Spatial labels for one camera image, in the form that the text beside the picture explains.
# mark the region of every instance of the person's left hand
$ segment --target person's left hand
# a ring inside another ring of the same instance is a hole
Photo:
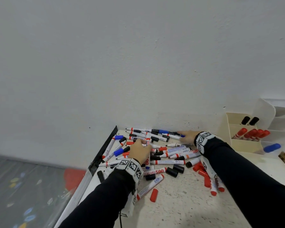
[[[131,145],[130,153],[128,156],[128,158],[135,158],[137,161],[139,161],[140,165],[142,165],[147,160],[152,149],[151,145],[143,147],[142,143],[146,144],[146,141],[137,139],[136,142]]]

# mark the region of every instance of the speckled table surface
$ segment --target speckled table surface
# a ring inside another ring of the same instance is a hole
[[[121,135],[127,135],[125,131],[118,131]],[[165,142],[156,142],[165,146]],[[273,178],[285,184],[285,164],[277,158],[263,158],[261,155],[244,154],[244,157],[271,175]],[[168,165],[157,165],[155,169]],[[122,217],[123,228],[145,227],[251,227],[229,192],[219,192],[217,196],[210,194],[210,189],[204,186],[204,177],[194,172],[192,168],[186,168],[183,174],[176,178],[164,173],[164,180],[155,188],[159,193],[155,203],[150,201],[151,192],[147,193],[135,204],[131,218]],[[97,175],[93,177],[83,198],[100,184]],[[149,182],[143,179],[139,190]],[[114,228],[119,228],[119,219]]]

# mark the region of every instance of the wristband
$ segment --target wristband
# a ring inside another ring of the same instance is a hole
[[[133,177],[135,189],[138,188],[143,177],[143,169],[137,160],[134,158],[125,158],[116,166],[116,169],[126,170]]]
[[[205,147],[206,143],[208,142],[208,140],[215,138],[215,137],[222,140],[220,137],[218,137],[215,134],[212,134],[210,132],[207,132],[207,131],[199,133],[199,135],[195,139],[196,147],[197,147],[198,151],[201,154],[204,154],[205,153],[204,147]]]

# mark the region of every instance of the black cable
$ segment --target black cable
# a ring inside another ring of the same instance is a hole
[[[121,216],[122,211],[119,212],[119,221],[120,221],[120,228],[122,228],[122,216]]]

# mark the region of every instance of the person's right arm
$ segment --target person's right arm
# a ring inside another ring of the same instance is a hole
[[[210,139],[204,149],[203,155],[209,160],[253,228],[277,228],[285,224],[284,185],[268,176],[218,138]]]

